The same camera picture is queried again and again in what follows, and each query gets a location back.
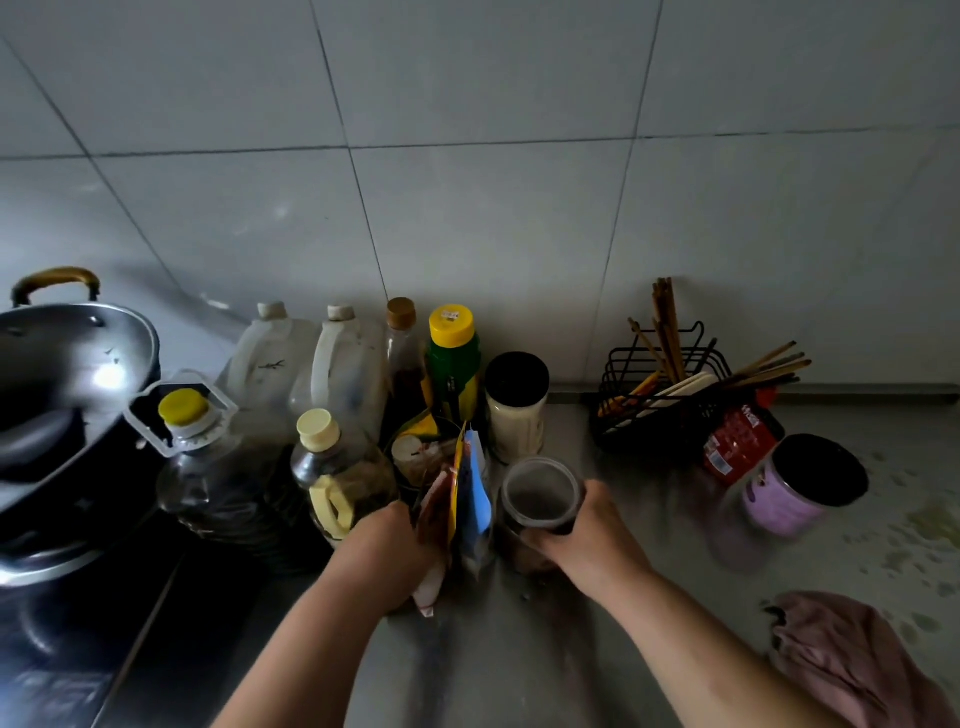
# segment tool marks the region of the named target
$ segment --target bottle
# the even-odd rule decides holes
[[[414,333],[417,309],[410,299],[387,303],[387,382],[389,398],[383,431],[389,437],[426,412],[433,400],[426,373],[425,346]]]
[[[480,338],[473,313],[456,303],[430,314],[430,380],[435,406],[459,424],[476,413],[480,374]]]
[[[158,384],[169,388],[180,383]],[[220,406],[195,385],[208,388]],[[238,409],[205,381],[183,384],[157,408],[173,436],[172,446],[129,407],[124,414],[168,458],[156,482],[164,511],[203,539],[243,548],[274,573],[315,571],[329,550],[310,524],[307,499],[287,468],[292,447],[276,437],[237,431],[233,418]]]
[[[291,319],[282,302],[259,303],[259,318],[244,331],[221,376],[227,396],[241,409],[271,417],[293,434],[297,421],[287,403],[297,376],[313,356],[320,329]]]
[[[314,407],[327,409],[341,424],[359,425],[377,441],[387,404],[383,325],[358,319],[348,305],[326,311],[311,363],[291,393],[291,410],[299,416]]]
[[[335,548],[360,519],[399,497],[394,466],[366,431],[340,426],[325,409],[303,413],[297,432],[290,469],[310,494],[314,523]]]

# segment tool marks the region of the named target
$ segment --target white tile wall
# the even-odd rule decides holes
[[[45,268],[79,265],[96,273],[101,301],[145,315],[160,336],[165,372],[219,372],[229,344],[196,323],[189,301],[157,262],[85,159],[0,162],[0,291]],[[79,284],[34,294],[35,303],[85,301]]]
[[[351,145],[629,136],[657,0],[314,0]]]
[[[603,374],[609,349],[631,343],[628,316],[649,321],[658,276],[673,277],[681,320],[703,320],[733,368],[798,339],[815,362],[804,380],[859,376],[866,353],[851,358],[854,347],[818,346],[801,333],[862,265],[884,213],[932,143],[924,133],[639,141],[589,378]],[[871,297],[889,295],[880,289]],[[905,317],[888,323],[891,332],[912,325]],[[856,328],[846,335],[859,340]],[[881,367],[888,381],[898,371],[893,365]]]
[[[6,0],[0,35],[0,158],[82,151],[8,41],[189,296],[85,161],[5,167],[9,279],[90,260],[219,351],[268,298],[460,301],[575,381],[671,275],[732,364],[960,381],[953,0]]]
[[[9,0],[0,23],[93,153],[344,142],[307,0]]]
[[[330,303],[382,318],[386,298],[346,150],[100,161],[190,294],[252,317],[283,299],[323,320]]]
[[[960,132],[811,311],[802,337],[831,381],[960,382]]]
[[[76,155],[70,132],[0,38],[0,157]]]
[[[665,0],[641,134],[960,122],[953,0]]]
[[[387,291],[424,319],[463,303],[487,358],[533,352],[580,381],[629,147],[354,152]]]

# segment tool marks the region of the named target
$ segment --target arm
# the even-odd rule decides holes
[[[420,584],[437,550],[417,542],[396,502],[350,532],[290,610],[213,728],[342,726],[380,619]]]
[[[523,539],[626,630],[685,728],[849,728],[657,574],[603,483],[587,482],[569,536]]]

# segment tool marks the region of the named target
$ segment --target chopstick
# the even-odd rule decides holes
[[[744,387],[766,389],[768,387],[781,387],[785,384],[796,384],[798,381],[800,381],[800,378],[797,375],[782,375],[768,381],[740,381],[726,387],[726,389],[742,389]]]
[[[772,352],[770,352],[770,353],[765,354],[764,356],[762,356],[760,359],[758,359],[757,361],[755,361],[753,364],[749,364],[749,365],[747,365],[746,367],[744,367],[743,369],[738,369],[736,372],[733,373],[733,375],[734,375],[734,376],[737,376],[737,375],[745,375],[745,374],[748,374],[749,372],[752,372],[752,371],[755,370],[755,369],[759,369],[760,367],[762,367],[762,366],[763,366],[764,364],[766,364],[767,362],[773,361],[773,360],[776,359],[778,356],[780,356],[782,353],[786,352],[786,351],[789,350],[789,349],[793,349],[795,346],[797,346],[797,342],[796,342],[796,341],[791,341],[791,342],[788,342],[788,343],[784,344],[784,345],[781,346],[781,347],[777,347],[777,348],[774,349]]]
[[[813,363],[812,359],[804,359],[803,361],[797,361],[792,364],[787,364],[785,366],[777,367],[776,369],[769,369],[764,372],[756,372],[751,375],[740,375],[732,376],[725,381],[720,382],[721,386],[725,389],[731,389],[733,387],[747,386],[750,384],[759,384],[760,382],[770,381],[777,379],[781,376],[793,374],[794,372],[799,371],[805,367],[810,366]]]
[[[647,338],[647,335],[646,335],[645,333],[643,333],[643,329],[640,328],[640,324],[638,324],[638,323],[637,323],[636,321],[634,321],[633,319],[627,319],[627,321],[630,322],[630,329],[631,329],[631,331],[632,331],[636,336],[639,337],[640,341],[643,342],[643,346],[645,346],[645,347],[647,348],[647,351],[649,351],[650,354],[653,355],[654,359],[657,360],[657,367],[658,367],[662,372],[666,372],[666,365],[663,363],[663,359],[662,359],[662,358],[660,357],[660,355],[657,353],[657,350],[654,348],[654,345],[653,345],[652,343],[650,343],[650,339]]]
[[[673,299],[673,279],[657,279],[654,283],[654,330],[660,338],[660,348],[666,359],[667,374],[674,384],[686,379],[684,348],[680,342],[677,306]]]

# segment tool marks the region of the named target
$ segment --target purple can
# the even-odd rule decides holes
[[[795,538],[829,509],[842,508],[869,489],[856,457],[817,435],[790,435],[743,491],[750,518],[777,536]]]

